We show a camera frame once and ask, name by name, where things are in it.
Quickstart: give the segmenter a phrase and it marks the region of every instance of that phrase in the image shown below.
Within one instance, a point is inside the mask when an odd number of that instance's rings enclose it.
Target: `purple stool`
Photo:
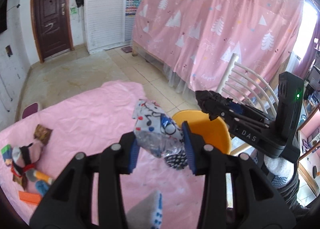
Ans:
[[[36,103],[33,103],[32,105],[26,107],[23,112],[22,112],[22,119],[28,117],[28,116],[31,116],[32,114],[34,113],[37,113],[41,111],[41,105],[40,103],[36,102]]]

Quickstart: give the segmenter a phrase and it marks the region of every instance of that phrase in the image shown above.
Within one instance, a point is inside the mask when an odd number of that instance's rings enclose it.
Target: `wooden door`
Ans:
[[[67,0],[33,0],[33,6],[42,59],[71,49]]]

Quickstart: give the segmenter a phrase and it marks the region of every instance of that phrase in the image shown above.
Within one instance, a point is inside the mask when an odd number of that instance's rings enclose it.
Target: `sunlight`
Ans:
[[[308,3],[304,2],[302,22],[299,28],[297,41],[293,47],[293,52],[297,54],[301,59],[305,56],[310,40],[313,35],[317,22],[317,11],[314,7]]]

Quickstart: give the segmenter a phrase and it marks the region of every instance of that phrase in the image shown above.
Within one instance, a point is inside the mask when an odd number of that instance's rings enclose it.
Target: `tile floor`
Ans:
[[[111,80],[133,81],[143,85],[147,97],[173,116],[180,110],[199,109],[186,102],[168,85],[162,72],[140,56],[132,57],[121,48],[89,55],[84,46],[34,66],[22,96],[21,109],[39,101],[43,108],[57,104]],[[232,206],[232,187],[227,176],[228,206]],[[298,201],[309,204],[314,195],[300,178]]]

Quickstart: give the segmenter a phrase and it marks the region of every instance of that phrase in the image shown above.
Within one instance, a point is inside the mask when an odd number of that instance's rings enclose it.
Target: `yellow bowl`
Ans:
[[[230,154],[231,138],[228,127],[221,117],[210,121],[209,115],[201,111],[183,110],[175,113],[172,119],[179,127],[187,121],[191,132],[201,135],[205,143],[217,147],[224,154]]]

